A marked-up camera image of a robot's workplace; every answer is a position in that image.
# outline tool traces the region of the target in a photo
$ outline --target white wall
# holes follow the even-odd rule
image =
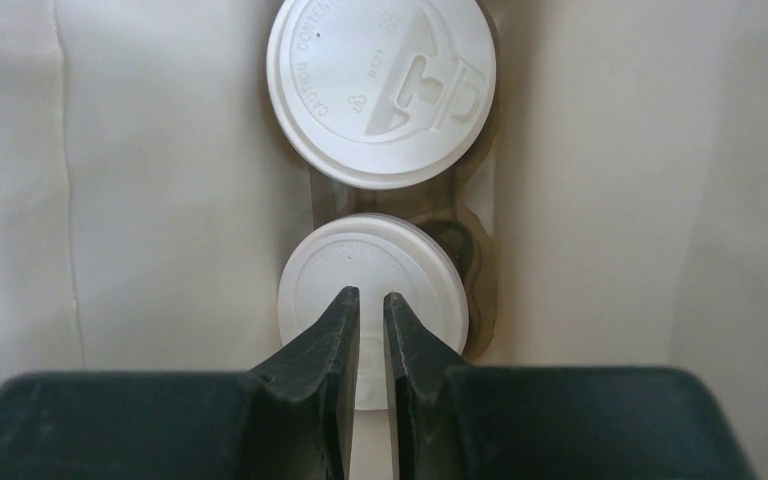
[[[280,2],[56,3],[78,315],[90,368],[250,368],[312,226],[266,93]]]
[[[0,381],[83,366],[52,2],[0,0]]]
[[[768,1],[507,6],[486,361],[686,367],[768,478]]]

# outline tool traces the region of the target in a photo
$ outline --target disposable cup lid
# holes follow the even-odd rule
[[[286,0],[267,78],[302,156],[343,183],[390,189],[434,177],[472,145],[496,55],[475,0]]]
[[[287,262],[278,288],[281,341],[313,325],[345,286],[360,289],[355,408],[387,408],[384,297],[404,295],[422,324],[458,353],[469,328],[466,294],[443,249],[417,227],[386,215],[353,215],[313,232]]]

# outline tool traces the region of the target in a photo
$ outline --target white coffee cup lid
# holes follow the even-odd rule
[[[345,286],[360,289],[360,348],[355,408],[387,408],[384,297],[399,292],[422,324],[462,352],[469,328],[463,284],[445,251],[394,217],[353,215],[310,234],[287,262],[278,288],[286,345],[314,324]]]
[[[266,69],[296,150],[326,175],[374,190],[455,163],[496,87],[493,38],[475,0],[286,0]]]

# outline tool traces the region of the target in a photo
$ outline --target white surface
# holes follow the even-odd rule
[[[383,301],[390,292],[401,293],[425,328],[463,351],[469,311],[455,266],[425,232],[386,215],[342,218],[302,241],[278,288],[282,342],[313,325],[346,285],[361,292],[356,409],[387,409]]]
[[[249,367],[280,346],[278,276],[311,226],[306,165],[270,123],[263,58],[279,3],[56,3],[88,366]],[[500,316],[486,361],[688,367],[768,478],[768,1],[484,4],[502,89]],[[0,15],[19,18],[0,26],[14,44],[34,45],[23,32],[46,25]],[[28,50],[0,54],[22,70],[0,67],[13,79],[1,105],[52,99],[17,88],[39,78],[24,75],[40,58]],[[0,125],[20,119],[11,132],[51,125]],[[18,151],[0,162],[52,166]],[[62,182],[21,178],[3,221],[42,225],[68,203]],[[0,305],[23,288],[61,296],[25,272],[66,269],[65,247],[28,231],[0,230]],[[45,326],[67,318],[51,305],[33,313],[40,323],[1,317],[0,342],[16,349],[0,350],[0,375],[76,357],[60,356],[79,352],[71,327]],[[384,415],[364,413],[354,476],[392,478]]]
[[[0,0],[0,380],[83,365],[52,8]]]
[[[266,63],[295,148],[325,174],[370,189],[451,166],[481,131],[496,85],[475,0],[287,0]]]
[[[66,1],[66,153],[87,364],[248,368],[281,343],[307,165],[263,55],[277,2]]]

